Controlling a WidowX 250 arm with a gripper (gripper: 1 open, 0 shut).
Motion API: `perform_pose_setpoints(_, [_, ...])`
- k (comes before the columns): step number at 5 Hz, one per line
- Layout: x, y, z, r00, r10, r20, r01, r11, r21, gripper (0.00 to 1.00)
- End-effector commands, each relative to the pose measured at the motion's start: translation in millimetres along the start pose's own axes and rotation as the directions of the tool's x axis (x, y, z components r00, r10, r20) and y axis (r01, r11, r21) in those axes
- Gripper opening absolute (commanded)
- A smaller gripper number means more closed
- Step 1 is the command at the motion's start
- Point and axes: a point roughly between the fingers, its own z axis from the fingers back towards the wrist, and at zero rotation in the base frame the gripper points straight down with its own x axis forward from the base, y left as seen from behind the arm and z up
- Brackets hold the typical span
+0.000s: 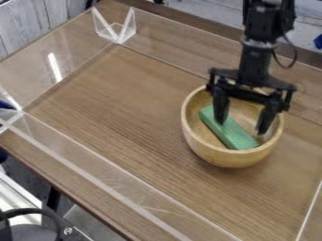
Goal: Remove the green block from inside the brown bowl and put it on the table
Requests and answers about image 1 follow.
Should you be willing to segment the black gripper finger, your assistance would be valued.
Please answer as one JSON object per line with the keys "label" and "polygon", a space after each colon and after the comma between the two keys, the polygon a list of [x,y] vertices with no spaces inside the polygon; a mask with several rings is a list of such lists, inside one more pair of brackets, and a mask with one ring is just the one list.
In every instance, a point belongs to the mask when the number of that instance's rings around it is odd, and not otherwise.
{"label": "black gripper finger", "polygon": [[224,124],[228,113],[230,100],[224,90],[219,87],[212,91],[214,118],[218,123]]}
{"label": "black gripper finger", "polygon": [[260,111],[259,119],[256,122],[256,131],[259,136],[262,136],[267,132],[275,116],[282,110],[282,96],[278,94],[271,94],[264,103],[264,107]]}

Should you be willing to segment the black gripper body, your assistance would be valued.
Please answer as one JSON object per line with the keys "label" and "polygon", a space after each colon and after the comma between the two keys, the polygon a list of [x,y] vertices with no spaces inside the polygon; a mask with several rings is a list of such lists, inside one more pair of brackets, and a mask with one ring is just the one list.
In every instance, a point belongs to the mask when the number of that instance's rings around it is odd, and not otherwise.
{"label": "black gripper body", "polygon": [[260,105],[264,105],[271,94],[278,94],[282,96],[282,111],[287,111],[296,87],[268,73],[268,65],[274,57],[274,45],[266,46],[244,40],[239,68],[211,68],[206,90],[212,94],[214,88],[219,87],[228,98],[242,99]]}

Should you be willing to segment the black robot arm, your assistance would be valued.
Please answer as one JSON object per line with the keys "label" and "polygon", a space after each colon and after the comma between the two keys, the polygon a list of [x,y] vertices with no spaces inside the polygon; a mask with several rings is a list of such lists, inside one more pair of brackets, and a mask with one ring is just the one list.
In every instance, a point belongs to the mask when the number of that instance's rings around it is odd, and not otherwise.
{"label": "black robot arm", "polygon": [[274,58],[283,69],[292,67],[298,53],[294,50],[292,61],[283,66],[275,55],[278,39],[292,46],[287,32],[292,30],[295,20],[294,0],[243,0],[242,57],[238,70],[208,70],[210,78],[206,90],[212,95],[214,119],[223,124],[227,119],[230,100],[242,99],[263,106],[256,132],[263,135],[283,111],[290,110],[294,84],[268,74],[270,60]]}

